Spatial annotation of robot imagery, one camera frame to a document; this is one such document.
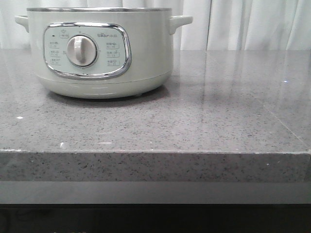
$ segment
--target gray countertop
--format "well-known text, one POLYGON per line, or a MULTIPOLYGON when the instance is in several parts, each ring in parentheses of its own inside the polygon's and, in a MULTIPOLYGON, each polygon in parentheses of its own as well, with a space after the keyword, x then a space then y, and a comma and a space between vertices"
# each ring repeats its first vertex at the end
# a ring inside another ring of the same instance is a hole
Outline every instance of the gray countertop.
POLYGON ((176 51, 137 97, 45 89, 0 50, 0 181, 311 180, 310 51, 176 51))

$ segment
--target white curtain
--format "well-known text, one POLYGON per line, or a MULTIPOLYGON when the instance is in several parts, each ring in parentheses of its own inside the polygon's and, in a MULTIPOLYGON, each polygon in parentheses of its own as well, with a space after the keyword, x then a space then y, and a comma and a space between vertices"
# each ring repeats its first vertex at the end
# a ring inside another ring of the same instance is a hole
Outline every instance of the white curtain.
POLYGON ((0 0, 0 48, 28 48, 14 21, 27 7, 171 7, 191 15, 176 50, 309 50, 311 0, 0 0))

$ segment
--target stainless steel rim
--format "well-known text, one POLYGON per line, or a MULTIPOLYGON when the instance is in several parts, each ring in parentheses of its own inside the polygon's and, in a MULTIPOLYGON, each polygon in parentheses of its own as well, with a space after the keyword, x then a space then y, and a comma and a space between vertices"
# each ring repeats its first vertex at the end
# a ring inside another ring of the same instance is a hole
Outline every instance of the stainless steel rim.
POLYGON ((121 8, 121 7, 89 7, 89 8, 27 8, 27 11, 38 12, 149 12, 171 11, 171 8, 121 8))

